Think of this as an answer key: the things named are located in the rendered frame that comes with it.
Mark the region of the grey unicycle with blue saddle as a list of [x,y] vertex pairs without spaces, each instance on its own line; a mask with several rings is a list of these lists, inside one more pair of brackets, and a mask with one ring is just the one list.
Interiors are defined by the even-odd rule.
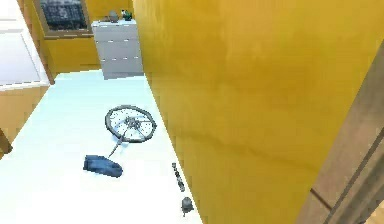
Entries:
[[119,105],[110,109],[104,117],[105,128],[116,139],[107,156],[86,155],[83,170],[98,175],[119,178],[123,168],[111,157],[122,144],[144,143],[150,140],[157,124],[150,112],[135,105]]

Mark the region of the small grey lump object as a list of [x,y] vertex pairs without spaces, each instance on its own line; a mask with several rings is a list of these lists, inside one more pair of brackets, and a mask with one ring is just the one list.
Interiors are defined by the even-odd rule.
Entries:
[[186,215],[187,213],[191,212],[194,209],[192,199],[189,197],[184,197],[181,202],[181,210],[183,212],[183,215]]

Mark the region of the grey chest of drawers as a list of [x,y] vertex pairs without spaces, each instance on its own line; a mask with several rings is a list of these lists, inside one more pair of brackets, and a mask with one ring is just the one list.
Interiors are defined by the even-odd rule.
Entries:
[[137,23],[94,21],[94,40],[105,80],[143,76]]

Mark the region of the brown framed dark window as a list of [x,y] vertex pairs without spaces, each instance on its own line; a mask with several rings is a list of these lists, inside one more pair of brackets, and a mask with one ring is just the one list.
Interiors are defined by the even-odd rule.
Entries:
[[85,0],[32,0],[45,39],[92,37]]

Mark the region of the brown wooden door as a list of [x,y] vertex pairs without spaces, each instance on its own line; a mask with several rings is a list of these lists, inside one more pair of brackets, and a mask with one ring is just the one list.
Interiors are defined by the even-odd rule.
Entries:
[[294,224],[368,224],[384,201],[384,41]]

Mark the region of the white room door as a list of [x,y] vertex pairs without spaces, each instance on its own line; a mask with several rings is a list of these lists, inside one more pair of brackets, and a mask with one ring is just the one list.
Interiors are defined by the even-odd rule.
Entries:
[[0,91],[49,85],[17,0],[0,0]]

